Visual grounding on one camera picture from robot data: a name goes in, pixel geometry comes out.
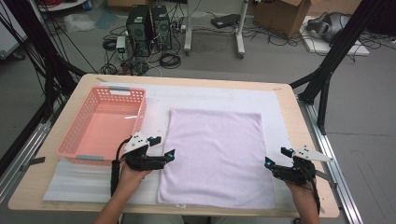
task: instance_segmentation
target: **black pole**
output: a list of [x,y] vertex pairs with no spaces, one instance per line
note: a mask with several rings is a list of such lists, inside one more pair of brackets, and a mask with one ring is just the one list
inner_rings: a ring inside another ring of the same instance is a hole
[[332,74],[355,45],[367,24],[378,13],[383,3],[384,0],[362,0],[319,68],[314,73],[290,83],[294,89],[308,83],[305,90],[299,94],[299,99],[306,104],[312,105],[321,92],[318,126],[322,134],[326,134],[324,124]]

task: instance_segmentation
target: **white shelf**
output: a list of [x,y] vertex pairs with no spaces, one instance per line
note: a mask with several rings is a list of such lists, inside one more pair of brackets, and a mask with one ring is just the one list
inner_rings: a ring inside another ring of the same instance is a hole
[[[86,2],[87,0],[77,0],[77,2],[62,2],[59,6],[56,7],[49,7],[48,11],[59,11],[59,10],[64,10],[64,9],[68,9],[70,7],[76,7],[78,5],[83,4],[84,2]],[[40,8],[40,11],[45,12],[47,11],[46,9],[44,9],[42,6],[38,6],[38,8]]]

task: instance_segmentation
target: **white cloth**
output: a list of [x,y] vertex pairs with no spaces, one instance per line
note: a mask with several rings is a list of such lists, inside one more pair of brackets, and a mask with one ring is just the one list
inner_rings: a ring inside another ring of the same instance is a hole
[[161,173],[159,203],[275,207],[261,114],[172,108],[164,151],[171,149],[176,159]]

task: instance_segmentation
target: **basket handle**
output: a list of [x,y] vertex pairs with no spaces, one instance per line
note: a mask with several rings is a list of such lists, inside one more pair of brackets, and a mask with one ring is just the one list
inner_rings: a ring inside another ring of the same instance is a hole
[[131,95],[131,89],[128,87],[115,87],[115,86],[110,86],[108,87],[110,90],[110,93],[113,95]]

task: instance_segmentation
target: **wooden table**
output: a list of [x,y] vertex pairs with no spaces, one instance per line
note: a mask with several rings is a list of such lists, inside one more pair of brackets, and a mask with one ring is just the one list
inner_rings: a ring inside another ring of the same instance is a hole
[[[222,81],[188,78],[167,78],[167,77],[126,77],[107,75],[86,75],[78,83],[67,105],[60,117],[53,125],[46,141],[38,151],[36,157],[45,157],[43,163],[32,165],[26,172],[21,183],[12,195],[8,206],[15,210],[36,210],[36,211],[93,211],[99,212],[104,206],[103,203],[67,203],[67,202],[44,202],[43,196],[50,184],[57,166],[59,157],[56,155],[56,148],[62,141],[67,128],[71,125],[74,116],[77,114],[84,98],[92,86],[101,82],[121,82],[138,83],[151,85],[169,85],[185,87],[209,87],[227,88],[255,91],[273,91],[279,102],[283,120],[288,130],[290,143],[293,148],[300,148],[304,145],[315,148],[310,137],[307,126],[304,122],[300,107],[297,104],[295,95],[291,87],[287,84]],[[315,163],[318,170],[323,171],[319,162]],[[332,190],[326,180],[318,178],[318,191],[321,206],[324,213],[321,217],[338,217],[339,210],[335,202]],[[152,214],[180,214],[194,216],[262,216],[262,217],[297,217],[294,211],[273,210],[243,210],[228,208],[213,208],[204,206],[189,206],[187,208],[177,208],[170,205],[136,205],[129,204],[124,209],[125,213],[152,213]]]

